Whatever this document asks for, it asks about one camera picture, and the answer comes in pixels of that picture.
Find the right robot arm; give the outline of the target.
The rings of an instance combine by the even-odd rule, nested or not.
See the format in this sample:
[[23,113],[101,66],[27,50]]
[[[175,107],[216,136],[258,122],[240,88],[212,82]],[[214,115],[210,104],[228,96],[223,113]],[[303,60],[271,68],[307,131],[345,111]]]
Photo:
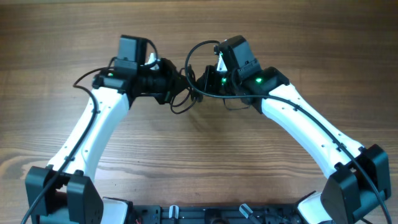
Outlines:
[[389,161],[380,146],[364,147],[335,128],[278,69],[262,68],[244,37],[213,45],[218,63],[206,69],[195,90],[255,108],[284,128],[323,172],[324,189],[296,206],[305,223],[356,223],[377,207],[392,221],[386,206],[391,196]]

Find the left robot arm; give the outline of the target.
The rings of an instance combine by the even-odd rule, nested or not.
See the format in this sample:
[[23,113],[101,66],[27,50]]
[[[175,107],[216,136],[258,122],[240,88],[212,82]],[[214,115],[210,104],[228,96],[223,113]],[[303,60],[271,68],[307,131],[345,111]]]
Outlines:
[[25,178],[29,209],[23,223],[139,223],[131,201],[101,197],[94,179],[113,131],[136,98],[172,105],[187,88],[170,60],[147,53],[152,46],[149,39],[122,35],[118,54],[91,72],[90,99],[67,141]]

